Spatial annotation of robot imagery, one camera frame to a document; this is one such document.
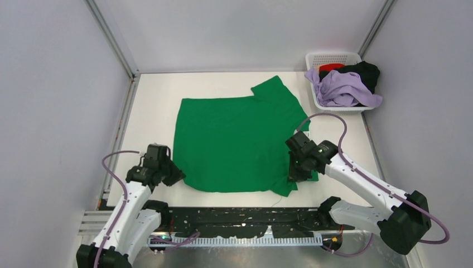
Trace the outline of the green t shirt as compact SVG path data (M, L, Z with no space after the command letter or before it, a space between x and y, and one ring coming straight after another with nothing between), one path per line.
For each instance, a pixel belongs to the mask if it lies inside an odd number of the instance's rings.
M286 140L309 129L298 99L274 76L236 98L181 101L173 161L186 185L202 192L272 191L283 197L297 190L289 180Z

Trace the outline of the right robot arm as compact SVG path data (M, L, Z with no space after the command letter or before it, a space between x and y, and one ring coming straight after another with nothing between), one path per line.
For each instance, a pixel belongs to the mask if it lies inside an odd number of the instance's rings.
M326 175L361 196L368 206L329 197L318 208L319 224L333 229L349 225L379 236L395 252L407 255L431 229L426 215L428 202L418 192L406 193L357 166L330 141L314 143L298 131L286 141L289 148L289 174L305 180L315 171Z

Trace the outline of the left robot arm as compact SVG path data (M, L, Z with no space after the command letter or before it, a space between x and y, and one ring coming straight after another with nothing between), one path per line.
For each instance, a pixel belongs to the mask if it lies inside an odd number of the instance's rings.
M102 166L119 183L122 196L93 242L80 245L78 267L132 267L152 232L165 231L171 224L168 204L150 199L155 187L160 183L172 186L186 176L172 161L166 145L148 145L125 180L111 171L107 159L102 159Z

